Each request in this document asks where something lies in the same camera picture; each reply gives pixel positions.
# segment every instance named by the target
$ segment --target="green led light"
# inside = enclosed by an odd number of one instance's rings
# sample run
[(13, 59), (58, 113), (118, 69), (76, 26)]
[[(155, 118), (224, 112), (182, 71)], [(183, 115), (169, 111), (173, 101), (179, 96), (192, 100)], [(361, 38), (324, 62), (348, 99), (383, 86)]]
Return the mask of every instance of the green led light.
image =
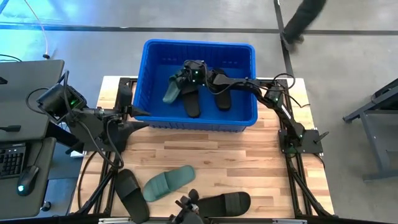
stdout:
[(77, 103), (77, 100), (72, 100), (72, 102), (70, 102), (70, 105), (73, 106), (75, 103)]

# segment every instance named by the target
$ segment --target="keyboard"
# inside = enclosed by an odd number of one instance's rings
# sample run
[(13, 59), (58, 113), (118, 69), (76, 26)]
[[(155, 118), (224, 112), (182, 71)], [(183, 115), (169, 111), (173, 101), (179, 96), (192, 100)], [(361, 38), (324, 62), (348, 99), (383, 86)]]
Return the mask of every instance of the keyboard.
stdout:
[(0, 179), (18, 177), (25, 163), (26, 145), (0, 144)]

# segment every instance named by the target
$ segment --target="white cable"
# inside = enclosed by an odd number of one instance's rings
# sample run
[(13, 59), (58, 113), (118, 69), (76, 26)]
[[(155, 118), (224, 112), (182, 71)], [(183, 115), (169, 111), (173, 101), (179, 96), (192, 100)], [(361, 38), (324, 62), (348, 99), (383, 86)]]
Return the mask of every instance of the white cable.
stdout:
[(40, 21), (39, 17), (37, 17), (35, 11), (33, 11), (32, 7), (30, 4), (27, 2), (27, 0), (24, 0), (29, 9), (32, 11), (33, 15), (36, 17), (37, 21), (39, 22), (40, 27), (42, 28), (44, 39), (45, 39), (45, 55), (49, 55), (49, 42), (47, 40), (47, 34), (45, 33), (44, 27), (42, 25), (42, 21)]

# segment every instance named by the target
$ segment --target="blue plastic bin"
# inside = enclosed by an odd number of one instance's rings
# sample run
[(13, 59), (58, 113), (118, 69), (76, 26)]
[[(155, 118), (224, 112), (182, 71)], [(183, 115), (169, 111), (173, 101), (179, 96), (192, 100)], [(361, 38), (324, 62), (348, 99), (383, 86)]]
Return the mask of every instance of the blue plastic bin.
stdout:
[(252, 93), (231, 91), (231, 109), (220, 111), (215, 97), (205, 86), (199, 89), (199, 118), (190, 118), (177, 98), (162, 101), (169, 77), (181, 69), (185, 60), (204, 60), (209, 69), (222, 68), (229, 77), (255, 78), (256, 57), (249, 44), (152, 39), (145, 43), (134, 96), (134, 106), (151, 113), (139, 116), (155, 128), (243, 131), (257, 121), (257, 100)]

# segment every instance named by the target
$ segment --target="person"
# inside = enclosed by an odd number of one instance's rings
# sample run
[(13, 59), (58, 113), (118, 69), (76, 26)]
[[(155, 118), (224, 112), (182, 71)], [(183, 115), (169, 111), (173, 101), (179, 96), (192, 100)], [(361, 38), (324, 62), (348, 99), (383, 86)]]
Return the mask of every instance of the person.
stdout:
[(295, 50), (295, 44), (302, 44), (304, 30), (317, 18), (325, 4), (326, 0), (303, 0), (280, 34), (285, 48), (289, 52)]

